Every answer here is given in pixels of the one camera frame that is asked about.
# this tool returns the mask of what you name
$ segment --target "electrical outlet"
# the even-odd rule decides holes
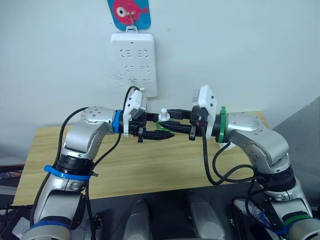
[[[145,97],[156,97],[154,37],[150,33],[114,33],[110,41],[127,87],[134,85]]]

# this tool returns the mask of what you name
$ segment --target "gray panel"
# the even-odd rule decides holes
[[[289,144],[291,165],[311,206],[320,199],[320,97],[274,128]]]

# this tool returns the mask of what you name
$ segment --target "small white object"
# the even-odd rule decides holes
[[[156,97],[158,88],[154,36],[150,33],[114,33],[110,41],[126,86],[134,85],[140,88],[144,96]]]
[[[30,222],[28,219],[21,217],[12,229],[12,234],[21,239],[22,235],[30,228]]]
[[[219,148],[222,149],[227,143],[222,142],[222,143],[218,143],[218,144],[219,144]],[[225,149],[225,151],[230,150],[230,149],[234,148],[235,146],[236,145],[231,142],[231,144]]]
[[[129,121],[138,118],[147,110],[147,98],[138,90],[128,97],[123,112],[123,134],[129,137]]]
[[[166,108],[161,108],[161,113],[158,117],[158,122],[165,122],[170,119],[170,114],[168,113],[168,110]]]
[[[217,100],[212,93],[209,85],[202,86],[198,92],[196,104],[200,108],[205,108],[208,112],[207,126],[205,137],[207,140],[211,138],[212,130],[216,120]]]

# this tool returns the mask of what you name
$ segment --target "cable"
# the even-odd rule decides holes
[[[231,142],[229,141],[225,146],[223,146],[219,151],[217,151],[216,154],[213,157],[213,160],[212,160],[213,171],[219,178],[222,178],[223,176],[217,170],[217,167],[216,167],[217,158],[224,150],[227,149],[227,147],[230,146],[230,144],[231,144]],[[255,168],[253,166],[251,166],[251,165],[248,165],[248,164],[241,164],[241,165],[238,165],[237,167],[238,167],[238,169],[248,168],[248,169],[252,169],[253,172],[255,171]],[[263,176],[254,176],[253,175],[252,178],[253,179],[251,179],[251,177],[243,178],[243,179],[229,179],[229,178],[226,178],[225,181],[229,182],[229,183],[244,183],[244,182],[250,181],[250,179],[251,179],[251,181],[257,180],[257,179],[266,180]]]
[[[138,90],[139,88],[137,88],[136,86],[130,86],[128,88],[128,90],[126,91],[125,97],[124,97],[122,111],[125,111],[127,98],[128,98],[128,95],[129,95],[131,89]],[[116,146],[120,142],[120,139],[121,139],[121,132],[118,134],[118,138],[116,139],[115,144],[108,151],[106,151],[101,157],[98,158],[98,160],[91,167],[90,172],[92,172],[95,169],[95,167],[102,161],[102,159],[104,159],[109,153],[111,153],[116,148]]]
[[[91,240],[96,240],[96,227],[94,225],[94,217],[92,215],[92,209],[89,198],[89,180],[85,181],[85,203],[86,209],[88,211],[90,228],[91,228]]]
[[[54,160],[54,163],[52,165],[52,167],[54,168],[58,162],[58,159],[60,157],[60,154],[61,154],[61,148],[62,148],[62,139],[63,139],[63,136],[64,136],[64,130],[65,130],[65,127],[68,123],[68,121],[74,116],[76,115],[77,113],[80,113],[82,111],[84,111],[87,107],[83,107],[83,108],[80,108],[76,111],[74,111],[73,113],[71,113],[63,122],[63,124],[61,125],[61,129],[60,129],[60,134],[59,134],[59,140],[58,140],[58,149],[57,149],[57,152],[56,152],[56,157],[55,157],[55,160]],[[36,211],[36,207],[37,207],[37,204],[38,204],[38,201],[39,201],[39,198],[40,198],[40,195],[41,195],[41,192],[42,190],[44,189],[45,187],[45,184],[48,180],[50,176],[50,173],[48,172],[46,174],[46,176],[44,177],[44,180],[42,181],[41,183],[41,186],[38,190],[38,192],[36,193],[36,196],[34,198],[34,201],[33,201],[33,205],[32,205],[32,210],[31,210],[31,214],[30,214],[30,227],[32,227],[34,224],[35,224],[35,221],[34,221],[34,217],[35,217],[35,211]]]
[[[206,131],[205,126],[200,126],[201,136],[202,136],[202,148],[203,148],[203,161],[204,161],[204,169],[206,177],[208,178],[209,182],[214,185],[220,185],[224,181],[228,179],[228,177],[235,172],[236,170],[242,168],[241,165],[233,167],[231,170],[229,170],[224,176],[221,176],[221,178],[218,181],[214,181],[211,177],[210,170],[209,170],[209,163],[208,163],[208,149],[207,149],[207,139],[206,139]],[[244,179],[237,180],[237,183],[244,183],[251,180],[261,179],[261,176],[252,176],[247,177]]]

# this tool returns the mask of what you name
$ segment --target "white wall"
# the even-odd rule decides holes
[[[191,107],[210,84],[229,112],[271,127],[320,95],[319,0],[150,0],[158,97]],[[38,127],[84,106],[121,107],[106,0],[0,0],[0,158],[23,159]]]

